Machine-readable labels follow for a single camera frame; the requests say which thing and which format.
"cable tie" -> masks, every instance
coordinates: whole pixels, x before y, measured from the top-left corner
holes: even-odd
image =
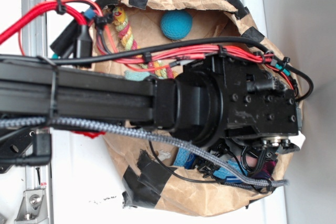
[[[171,67],[171,68],[173,68],[173,67],[175,67],[177,65],[180,65],[180,63],[178,61],[173,61],[173,62],[169,63],[169,67]]]
[[[262,53],[262,52],[260,52],[260,51],[257,51],[257,52],[254,52],[253,53],[255,56],[260,56],[261,58],[262,58],[262,62],[261,62],[261,64],[265,64],[266,63],[266,59],[265,59],[265,56],[264,56],[264,54]]]
[[[268,186],[266,186],[266,190],[268,192],[272,192],[273,193],[275,191],[276,187],[272,186],[272,182],[269,179],[267,179],[266,181],[268,183]]]
[[[290,62],[290,58],[289,57],[284,57],[284,59],[282,61],[283,65],[282,65],[281,69],[279,69],[279,71],[277,71],[277,73],[283,72],[284,69],[286,68],[287,63],[289,63],[289,62]]]
[[[226,48],[222,47],[221,45],[218,45],[219,49],[218,49],[218,56],[225,58],[227,56],[227,50]]]
[[[51,94],[50,94],[50,108],[49,108],[49,114],[48,117],[46,118],[45,125],[49,126],[51,121],[55,119],[58,109],[57,109],[57,93],[58,93],[58,76],[59,76],[59,71],[57,65],[50,60],[49,58],[42,57],[42,56],[37,56],[37,58],[47,62],[49,65],[52,67],[52,75],[53,75],[53,80],[51,82]]]
[[[98,28],[99,30],[104,30],[104,26],[107,24],[107,18],[105,16],[103,17],[97,16],[95,17],[94,20],[96,28]]]
[[[143,59],[144,63],[151,62],[152,61],[152,54],[150,52],[145,52],[142,55],[142,59]]]
[[[56,0],[57,2],[57,8],[56,8],[56,13],[59,15],[63,15],[64,13],[67,12],[67,6],[62,3],[61,0]]]

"black connector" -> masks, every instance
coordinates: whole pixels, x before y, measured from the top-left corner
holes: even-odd
[[[74,58],[89,58],[92,56],[92,38],[86,25],[80,27],[80,34],[75,41]],[[82,65],[90,68],[91,64]]]
[[[0,164],[39,166],[51,161],[51,134],[36,134],[33,137],[33,153],[26,157],[0,158]]]

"black cable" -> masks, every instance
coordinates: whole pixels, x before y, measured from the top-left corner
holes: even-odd
[[[109,54],[109,55],[111,55],[112,52],[109,50],[109,48],[108,48],[108,46],[107,46],[107,44],[106,44],[105,38],[104,38],[104,36],[103,36],[101,30],[99,31],[99,37],[100,37],[100,39],[101,39],[101,42],[102,42],[102,44],[103,44],[103,47],[104,47],[106,53]]]
[[[174,171],[172,171],[168,166],[166,166],[160,159],[159,157],[156,155],[155,153],[155,150],[153,148],[153,144],[151,141],[148,141],[149,142],[149,147],[152,151],[152,154],[153,156],[155,157],[155,159],[158,161],[158,163],[163,167],[165,168],[168,172],[170,172],[172,175],[176,176],[177,178],[180,178],[182,180],[185,180],[185,181],[188,181],[188,182],[194,182],[194,183],[205,183],[205,184],[213,184],[213,183],[222,183],[222,182],[225,182],[226,180],[225,179],[219,179],[219,180],[211,180],[211,181],[203,181],[203,180],[196,180],[196,179],[190,179],[190,178],[186,178],[186,177],[183,177],[179,174],[176,174],[174,173]]]
[[[263,166],[265,164],[266,156],[267,156],[267,153],[268,153],[268,148],[264,149],[260,152],[258,160],[257,160],[257,164],[254,168],[251,168],[247,164],[247,161],[246,161],[246,154],[251,148],[252,147],[250,147],[250,146],[245,146],[245,148],[243,149],[243,151],[241,153],[241,164],[246,171],[248,171],[250,174],[254,174],[254,173],[259,172],[263,168]]]
[[[29,128],[30,128],[29,126],[28,127],[22,127],[22,128],[17,129],[17,130],[11,131],[11,132],[9,132],[9,133],[7,133],[5,135],[0,136],[0,143],[3,142],[3,141],[6,141],[10,137],[13,137],[13,136],[15,136],[17,134],[25,132]]]
[[[310,94],[313,92],[313,89],[314,89],[314,83],[313,83],[313,81],[311,80],[311,78],[308,75],[306,75],[305,73],[301,72],[300,70],[298,70],[298,69],[296,69],[296,68],[294,68],[294,67],[292,67],[290,65],[287,65],[286,69],[288,71],[291,71],[291,72],[297,74],[298,76],[304,78],[305,81],[308,83],[309,89],[308,89],[307,93],[305,93],[304,95],[300,96],[299,98],[296,98],[297,102],[303,101],[308,96],[310,96]]]
[[[104,55],[104,56],[96,56],[96,57],[88,57],[88,58],[72,58],[72,59],[53,59],[53,62],[57,65],[87,65],[91,63],[97,63],[102,61],[108,60],[117,60],[121,58],[128,58],[133,57],[136,55],[143,55],[148,52],[159,52],[165,51],[169,49],[174,49],[178,47],[185,47],[185,46],[192,46],[192,45],[200,45],[200,44],[211,44],[211,43],[242,43],[254,46],[261,51],[268,51],[268,49],[252,40],[242,37],[235,37],[235,36],[227,36],[227,37],[215,37],[215,38],[205,38],[205,39],[194,39],[194,40],[186,40],[186,41],[179,41],[174,43],[169,43],[165,45],[153,46],[153,47],[145,47],[140,48],[137,50],[130,50],[130,51],[123,51],[117,52],[115,54]],[[15,56],[15,55],[0,55],[0,60],[5,59],[13,59],[13,60],[24,60],[24,61],[31,61],[31,62],[41,62],[36,57],[22,57],[22,56]]]
[[[176,174],[174,173],[174,171],[170,170],[169,167],[167,167],[160,159],[159,157],[156,155],[155,153],[155,150],[153,148],[153,144],[151,141],[148,141],[149,142],[149,146],[150,146],[150,149],[152,151],[152,154],[153,156],[155,157],[155,159],[158,161],[158,163],[163,167],[165,168],[169,173],[171,173],[172,175],[176,176],[177,178],[180,178],[182,180],[185,180],[185,181],[188,181],[188,182],[193,182],[193,183],[206,183],[206,184],[213,184],[213,183],[220,183],[221,185],[225,185],[225,186],[232,186],[232,187],[237,187],[237,188],[241,188],[241,189],[245,189],[245,190],[254,190],[256,191],[257,193],[259,194],[268,194],[269,191],[266,191],[266,192],[261,192],[261,190],[264,188],[264,187],[261,187],[261,186],[253,186],[253,185],[240,185],[240,184],[235,184],[235,183],[227,183],[226,182],[226,179],[218,179],[218,180],[214,180],[214,181],[202,181],[202,180],[195,180],[195,179],[190,179],[190,178],[186,178],[186,177],[183,177],[179,174]]]

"screw head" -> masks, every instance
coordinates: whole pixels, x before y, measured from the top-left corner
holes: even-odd
[[[291,116],[289,117],[289,121],[295,123],[295,122],[296,122],[296,116],[291,115]]]
[[[23,218],[25,220],[31,220],[33,218],[33,215],[30,212],[28,212],[28,213],[23,215]]]
[[[236,102],[238,101],[239,96],[237,94],[232,94],[231,95],[231,101]]]
[[[271,102],[271,101],[273,101],[273,96],[271,96],[270,94],[267,95],[267,96],[265,97],[265,101],[266,101],[266,102]]]
[[[287,104],[288,105],[293,105],[294,104],[294,99],[293,98],[288,99]]]
[[[275,118],[274,114],[267,115],[267,120],[269,120],[269,121],[274,120],[274,118]]]
[[[32,206],[37,206],[37,205],[39,205],[41,203],[41,197],[38,196],[38,195],[32,195],[30,197],[30,201],[29,202],[30,202],[30,204]]]
[[[247,95],[244,97],[244,102],[250,103],[252,101],[251,96]]]

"paper bag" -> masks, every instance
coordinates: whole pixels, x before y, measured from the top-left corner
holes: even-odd
[[[134,39],[139,47],[157,46],[171,43],[160,29],[160,20],[167,10],[184,9],[193,17],[192,28],[182,40],[200,39],[219,36],[238,36],[253,39],[283,58],[280,50],[269,41],[258,28],[248,10],[240,0],[118,0],[118,6],[126,11],[132,27]],[[107,5],[106,12],[112,10]],[[109,25],[113,40],[119,51],[125,50],[120,43],[114,24]],[[245,45],[238,45],[246,50],[255,51]],[[124,65],[113,61],[96,63],[94,71],[124,75],[129,71]],[[178,212],[191,216],[216,216],[248,206],[250,202],[265,197],[252,190],[225,186],[219,183],[192,183],[172,176],[157,163],[144,140],[119,136],[104,135],[107,148],[125,186],[125,206],[136,206]],[[177,148],[154,142],[155,151],[169,153],[170,158],[164,163],[172,166]],[[283,179],[292,154],[280,155],[274,180]],[[196,169],[174,167],[174,172],[197,180],[203,178]]]

